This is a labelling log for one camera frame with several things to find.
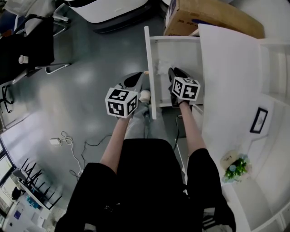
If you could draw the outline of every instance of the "small plant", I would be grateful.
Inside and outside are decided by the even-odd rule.
[[[249,157],[240,154],[239,158],[228,167],[222,181],[224,183],[240,182],[240,177],[249,171],[249,165]]]

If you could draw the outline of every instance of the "black shirt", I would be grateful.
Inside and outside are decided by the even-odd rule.
[[[105,165],[89,163],[56,232],[83,231],[86,223],[97,231],[201,231],[206,208],[214,208],[215,224],[230,225],[235,231],[217,167],[206,149],[190,156],[187,174],[185,186],[165,140],[124,140],[117,175]]]

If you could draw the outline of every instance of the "gray pants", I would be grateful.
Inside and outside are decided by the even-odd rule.
[[[152,108],[147,102],[138,105],[129,121],[125,139],[163,139],[168,141],[161,109],[156,109],[157,119],[152,119]]]

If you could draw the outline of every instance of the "gray floor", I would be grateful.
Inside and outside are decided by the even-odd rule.
[[[5,119],[11,121],[24,113],[30,116],[1,136],[16,165],[28,157],[35,160],[55,184],[63,186],[65,201],[76,185],[69,170],[78,172],[79,168],[70,146],[53,147],[49,139],[66,131],[73,137],[76,156],[82,160],[85,140],[96,144],[110,134],[116,119],[106,113],[109,87],[124,75],[148,69],[144,26],[150,27],[152,36],[163,33],[163,19],[158,15],[109,34],[94,33],[73,11],[68,12],[68,17],[72,19],[71,27],[55,38],[54,51],[55,62],[72,65],[51,75],[41,70],[13,86],[14,112],[5,114]],[[169,138],[174,142],[178,111],[165,112]],[[86,161],[98,162],[107,143],[105,139],[98,147],[88,147]]]

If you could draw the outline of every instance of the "black glove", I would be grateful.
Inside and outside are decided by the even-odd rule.
[[[182,102],[187,102],[189,104],[189,101],[179,99],[174,93],[172,93],[174,78],[175,77],[188,78],[189,75],[185,71],[183,71],[179,68],[174,68],[174,70],[172,68],[170,68],[168,70],[168,76],[169,76],[169,81],[171,82],[171,85],[169,87],[169,91],[170,91],[170,95],[171,95],[172,107],[179,108],[179,105]]]

